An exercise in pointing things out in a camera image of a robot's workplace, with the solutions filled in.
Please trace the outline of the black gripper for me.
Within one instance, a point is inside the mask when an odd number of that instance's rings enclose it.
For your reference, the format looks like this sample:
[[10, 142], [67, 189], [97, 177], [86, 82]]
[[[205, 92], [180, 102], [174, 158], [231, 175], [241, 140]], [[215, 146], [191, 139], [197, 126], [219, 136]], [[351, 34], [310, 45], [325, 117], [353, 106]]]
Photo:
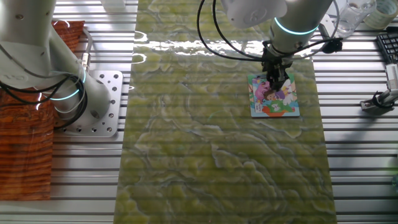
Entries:
[[261, 65], [262, 69], [266, 72], [266, 78], [272, 90], [280, 91], [285, 82], [290, 80], [285, 68], [291, 67], [293, 63], [292, 57], [292, 55], [287, 54], [274, 55], [273, 51], [264, 49], [261, 57]]

